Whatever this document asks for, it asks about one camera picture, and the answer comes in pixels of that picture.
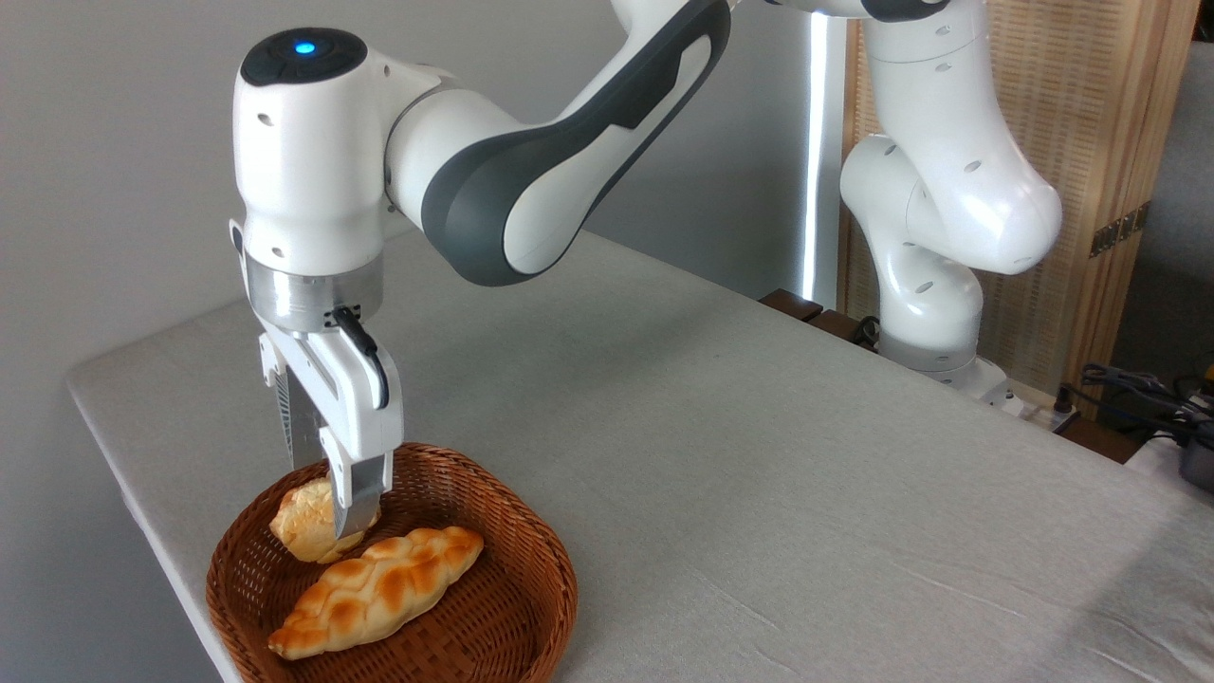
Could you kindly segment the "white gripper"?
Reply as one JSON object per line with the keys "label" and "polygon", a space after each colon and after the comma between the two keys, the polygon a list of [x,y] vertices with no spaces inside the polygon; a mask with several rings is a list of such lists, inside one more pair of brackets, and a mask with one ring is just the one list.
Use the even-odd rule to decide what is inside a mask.
{"label": "white gripper", "polygon": [[335,537],[369,530],[391,486],[390,453],[404,440],[395,360],[339,329],[296,337],[266,325],[259,351],[291,469],[328,459]]}

